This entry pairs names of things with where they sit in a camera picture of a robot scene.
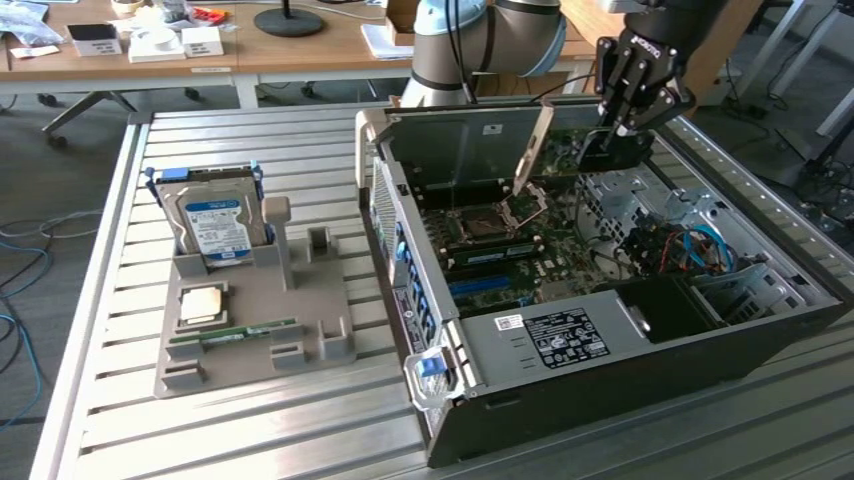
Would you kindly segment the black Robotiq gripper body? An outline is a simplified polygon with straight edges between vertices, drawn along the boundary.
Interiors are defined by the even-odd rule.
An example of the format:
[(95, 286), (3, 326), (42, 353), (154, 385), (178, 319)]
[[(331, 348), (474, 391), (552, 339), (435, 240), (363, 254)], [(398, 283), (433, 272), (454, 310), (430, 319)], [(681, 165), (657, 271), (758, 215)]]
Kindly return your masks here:
[(614, 72), (620, 110), (642, 85), (661, 85), (681, 75), (686, 87), (689, 63), (705, 43), (726, 1), (644, 1), (645, 9), (624, 16)]

